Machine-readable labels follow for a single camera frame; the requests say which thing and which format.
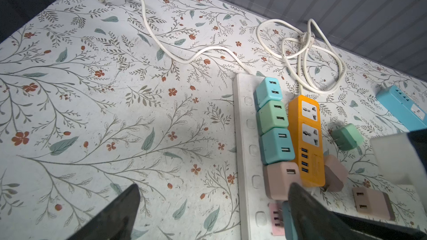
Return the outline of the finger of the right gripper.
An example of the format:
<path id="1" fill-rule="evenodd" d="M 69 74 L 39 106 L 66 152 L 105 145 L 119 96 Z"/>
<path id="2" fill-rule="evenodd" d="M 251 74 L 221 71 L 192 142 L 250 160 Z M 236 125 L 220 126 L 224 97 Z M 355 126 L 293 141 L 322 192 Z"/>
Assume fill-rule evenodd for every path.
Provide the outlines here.
<path id="1" fill-rule="evenodd" d="M 381 240 L 425 240 L 427 238 L 426 233 L 417 229 L 366 220 L 336 212 L 334 214 L 348 225 L 352 231 L 370 238 L 376 237 Z"/>

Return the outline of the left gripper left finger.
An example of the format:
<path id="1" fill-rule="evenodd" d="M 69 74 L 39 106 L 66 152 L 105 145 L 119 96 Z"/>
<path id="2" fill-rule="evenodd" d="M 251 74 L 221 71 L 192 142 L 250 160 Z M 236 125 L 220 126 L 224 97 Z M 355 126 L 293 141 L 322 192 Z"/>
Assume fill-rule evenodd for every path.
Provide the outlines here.
<path id="1" fill-rule="evenodd" d="M 69 239 L 130 240 L 140 200 L 138 185 L 130 185 Z"/>

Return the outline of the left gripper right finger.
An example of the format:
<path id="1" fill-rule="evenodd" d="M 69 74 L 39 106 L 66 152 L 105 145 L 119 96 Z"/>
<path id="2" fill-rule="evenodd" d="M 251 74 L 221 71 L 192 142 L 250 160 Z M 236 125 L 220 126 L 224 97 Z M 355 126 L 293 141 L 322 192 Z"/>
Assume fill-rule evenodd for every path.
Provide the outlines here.
<path id="1" fill-rule="evenodd" d="M 331 212 L 297 183 L 289 190 L 289 203 L 300 240 L 365 240 L 345 221 L 347 215 Z"/>

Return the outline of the pink plug adapter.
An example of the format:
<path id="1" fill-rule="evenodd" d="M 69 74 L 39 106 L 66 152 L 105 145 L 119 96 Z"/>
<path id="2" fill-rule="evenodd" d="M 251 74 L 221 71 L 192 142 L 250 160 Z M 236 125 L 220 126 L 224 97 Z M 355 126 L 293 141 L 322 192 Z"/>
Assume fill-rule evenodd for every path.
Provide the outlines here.
<path id="1" fill-rule="evenodd" d="M 277 162 L 263 166 L 266 195 L 275 201 L 288 201 L 292 183 L 302 186 L 295 162 Z"/>
<path id="2" fill-rule="evenodd" d="M 359 213 L 374 216 L 381 220 L 395 221 L 396 216 L 389 195 L 366 187 L 352 189 L 355 206 Z"/>

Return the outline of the white multicolour power strip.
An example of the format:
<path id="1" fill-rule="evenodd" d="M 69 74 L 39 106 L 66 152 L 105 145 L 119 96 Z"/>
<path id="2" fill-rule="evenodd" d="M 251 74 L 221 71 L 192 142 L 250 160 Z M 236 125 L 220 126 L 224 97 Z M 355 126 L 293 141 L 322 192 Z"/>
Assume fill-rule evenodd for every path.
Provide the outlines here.
<path id="1" fill-rule="evenodd" d="M 275 201 L 266 195 L 260 156 L 254 92 L 263 77 L 239 73 L 232 88 L 238 165 L 241 238 L 284 240 L 285 231 L 273 214 Z"/>

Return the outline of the pink plug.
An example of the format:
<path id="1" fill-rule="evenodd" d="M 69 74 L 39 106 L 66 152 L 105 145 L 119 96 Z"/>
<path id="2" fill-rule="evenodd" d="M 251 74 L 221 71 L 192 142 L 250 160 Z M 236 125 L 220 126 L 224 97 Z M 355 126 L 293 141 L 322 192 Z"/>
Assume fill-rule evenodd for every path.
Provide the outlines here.
<path id="1" fill-rule="evenodd" d="M 324 157 L 325 192 L 340 192 L 346 184 L 349 171 L 334 155 Z"/>

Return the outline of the pink plug adapter front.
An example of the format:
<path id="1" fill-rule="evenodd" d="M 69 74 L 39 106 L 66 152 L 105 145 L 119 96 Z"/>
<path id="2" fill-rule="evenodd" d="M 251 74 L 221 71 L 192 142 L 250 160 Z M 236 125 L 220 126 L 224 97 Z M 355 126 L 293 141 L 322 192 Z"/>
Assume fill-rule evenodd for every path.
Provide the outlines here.
<path id="1" fill-rule="evenodd" d="M 277 162 L 263 166 L 266 195 L 275 201 L 288 201 L 292 183 L 302 186 L 295 162 Z"/>

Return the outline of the teal plug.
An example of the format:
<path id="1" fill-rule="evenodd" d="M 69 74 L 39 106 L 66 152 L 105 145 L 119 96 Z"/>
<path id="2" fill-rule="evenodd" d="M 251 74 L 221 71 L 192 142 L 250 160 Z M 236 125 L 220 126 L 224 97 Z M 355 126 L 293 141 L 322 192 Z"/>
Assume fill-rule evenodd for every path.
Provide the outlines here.
<path id="1" fill-rule="evenodd" d="M 264 165 L 295 159 L 291 135 L 286 128 L 272 128 L 260 138 L 261 161 Z"/>

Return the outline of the orange power strip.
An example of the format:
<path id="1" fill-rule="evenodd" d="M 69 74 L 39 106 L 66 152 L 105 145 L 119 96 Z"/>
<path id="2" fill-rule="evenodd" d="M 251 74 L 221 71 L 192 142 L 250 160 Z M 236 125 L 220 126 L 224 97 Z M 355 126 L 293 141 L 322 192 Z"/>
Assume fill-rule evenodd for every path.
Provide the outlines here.
<path id="1" fill-rule="evenodd" d="M 289 102 L 288 130 L 295 152 L 295 162 L 302 185 L 325 185 L 320 106 L 317 101 L 300 95 Z"/>

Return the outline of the blue power strip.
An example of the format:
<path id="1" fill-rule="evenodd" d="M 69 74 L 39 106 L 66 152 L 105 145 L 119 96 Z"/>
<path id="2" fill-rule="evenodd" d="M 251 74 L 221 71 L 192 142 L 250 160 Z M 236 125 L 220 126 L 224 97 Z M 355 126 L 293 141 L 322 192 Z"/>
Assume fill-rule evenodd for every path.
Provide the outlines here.
<path id="1" fill-rule="evenodd" d="M 427 113 L 396 85 L 378 92 L 376 99 L 409 131 L 427 128 Z"/>

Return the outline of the teal plug adapter front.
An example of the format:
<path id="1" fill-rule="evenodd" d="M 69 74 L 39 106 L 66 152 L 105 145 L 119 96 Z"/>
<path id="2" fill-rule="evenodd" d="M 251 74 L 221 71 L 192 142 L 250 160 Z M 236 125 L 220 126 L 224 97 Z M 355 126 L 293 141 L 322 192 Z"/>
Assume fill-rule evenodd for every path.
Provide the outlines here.
<path id="1" fill-rule="evenodd" d="M 281 101 L 283 99 L 279 80 L 272 77 L 265 77 L 263 81 L 256 87 L 254 92 L 254 100 L 256 110 L 258 111 L 269 101 Z"/>

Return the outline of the teal plug adapter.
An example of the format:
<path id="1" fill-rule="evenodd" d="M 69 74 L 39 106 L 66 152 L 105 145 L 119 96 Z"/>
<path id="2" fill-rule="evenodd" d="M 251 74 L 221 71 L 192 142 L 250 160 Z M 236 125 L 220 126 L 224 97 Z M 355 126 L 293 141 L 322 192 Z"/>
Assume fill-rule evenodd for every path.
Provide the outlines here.
<path id="1" fill-rule="evenodd" d="M 265 77 L 263 81 L 256 87 L 254 92 L 254 100 L 256 110 L 258 111 L 269 101 L 281 101 L 283 99 L 279 80 L 272 77 Z"/>
<path id="2" fill-rule="evenodd" d="M 287 240 L 298 240 L 298 234 L 291 215 L 290 204 L 288 201 L 284 201 L 281 206 L 285 237 Z"/>

